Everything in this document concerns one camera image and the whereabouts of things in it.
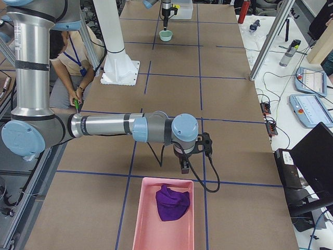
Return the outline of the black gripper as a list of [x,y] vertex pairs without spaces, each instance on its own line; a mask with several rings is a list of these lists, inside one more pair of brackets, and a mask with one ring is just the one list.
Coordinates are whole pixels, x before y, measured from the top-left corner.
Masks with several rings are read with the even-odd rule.
[[163,19],[163,30],[166,31],[168,28],[169,17],[171,15],[171,8],[162,7],[161,14],[161,19]]
[[194,147],[189,148],[189,149],[184,149],[184,153],[183,153],[183,151],[181,150],[181,148],[179,146],[174,145],[173,150],[174,150],[175,156],[177,156],[179,159],[181,173],[189,174],[189,170],[190,170],[190,166],[191,166],[189,158],[192,155]]

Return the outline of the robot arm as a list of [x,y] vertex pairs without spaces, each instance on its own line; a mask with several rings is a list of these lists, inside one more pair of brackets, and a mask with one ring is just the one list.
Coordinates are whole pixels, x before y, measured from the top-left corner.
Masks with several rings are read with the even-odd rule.
[[198,122],[190,114],[169,118],[162,111],[111,115],[56,114],[49,105],[49,32],[78,30],[79,1],[7,1],[14,23],[17,106],[1,131],[5,146],[20,156],[85,135],[130,135],[137,142],[173,145],[182,173],[198,153]]
[[174,11],[174,13],[177,13],[177,8],[173,8],[173,4],[170,0],[143,0],[144,6],[149,9],[157,2],[160,3],[160,10],[159,15],[160,18],[163,20],[163,30],[166,31],[168,29],[168,22],[169,18],[171,17],[171,11]]

